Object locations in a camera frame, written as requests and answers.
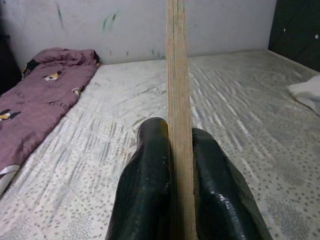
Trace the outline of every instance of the purple comforter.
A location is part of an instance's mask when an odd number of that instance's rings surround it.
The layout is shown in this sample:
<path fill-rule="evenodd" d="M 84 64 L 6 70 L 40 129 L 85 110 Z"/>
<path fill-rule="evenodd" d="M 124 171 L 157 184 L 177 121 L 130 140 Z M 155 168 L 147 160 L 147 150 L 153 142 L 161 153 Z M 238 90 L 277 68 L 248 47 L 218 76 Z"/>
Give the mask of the purple comforter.
<path fill-rule="evenodd" d="M 0 195 L 32 151 L 77 102 L 98 68 L 94 50 L 51 48 L 0 96 Z"/>

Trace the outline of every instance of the wooden plank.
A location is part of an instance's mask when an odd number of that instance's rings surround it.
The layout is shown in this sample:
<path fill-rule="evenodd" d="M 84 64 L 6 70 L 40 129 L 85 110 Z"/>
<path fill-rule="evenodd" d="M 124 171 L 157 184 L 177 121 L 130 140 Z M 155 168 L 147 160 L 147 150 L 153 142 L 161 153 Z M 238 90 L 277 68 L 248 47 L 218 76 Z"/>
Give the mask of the wooden plank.
<path fill-rule="evenodd" d="M 185 1 L 167 0 L 167 90 L 168 133 L 172 162 L 173 240 L 195 240 L 195 197 L 192 151 L 192 115 L 190 108 Z"/>

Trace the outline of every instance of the white cloth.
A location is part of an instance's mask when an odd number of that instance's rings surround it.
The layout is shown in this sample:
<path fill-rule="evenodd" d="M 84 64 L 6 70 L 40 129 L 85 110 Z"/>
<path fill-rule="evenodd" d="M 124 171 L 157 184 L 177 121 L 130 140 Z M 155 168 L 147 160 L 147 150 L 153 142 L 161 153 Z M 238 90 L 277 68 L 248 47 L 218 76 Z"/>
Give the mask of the white cloth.
<path fill-rule="evenodd" d="M 295 99 L 320 116 L 320 75 L 314 76 L 307 82 L 290 85 L 288 88 Z"/>

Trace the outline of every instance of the white patterned mattress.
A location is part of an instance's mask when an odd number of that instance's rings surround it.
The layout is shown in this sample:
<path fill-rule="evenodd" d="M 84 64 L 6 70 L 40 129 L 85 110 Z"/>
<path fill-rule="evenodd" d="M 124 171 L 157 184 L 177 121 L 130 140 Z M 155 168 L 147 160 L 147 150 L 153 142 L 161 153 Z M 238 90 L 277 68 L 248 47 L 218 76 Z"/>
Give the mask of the white patterned mattress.
<path fill-rule="evenodd" d="M 320 117 L 287 90 L 316 74 L 266 50 L 189 59 L 193 125 L 243 173 L 274 239 L 320 239 Z M 137 128 L 166 102 L 164 60 L 101 66 L 2 195 L 0 240 L 104 240 Z"/>

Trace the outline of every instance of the bed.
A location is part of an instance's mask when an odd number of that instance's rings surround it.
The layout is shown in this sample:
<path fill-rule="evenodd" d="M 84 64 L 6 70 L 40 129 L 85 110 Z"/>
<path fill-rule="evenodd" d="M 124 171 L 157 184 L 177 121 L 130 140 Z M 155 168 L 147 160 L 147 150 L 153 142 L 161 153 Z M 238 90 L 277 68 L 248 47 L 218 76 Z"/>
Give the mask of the bed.
<path fill-rule="evenodd" d="M 320 117 L 287 86 L 319 74 L 267 50 L 191 57 L 193 125 L 244 175 L 274 239 L 320 238 Z M 166 62 L 101 66 L 0 199 L 0 240 L 105 239 L 147 118 L 167 119 Z"/>

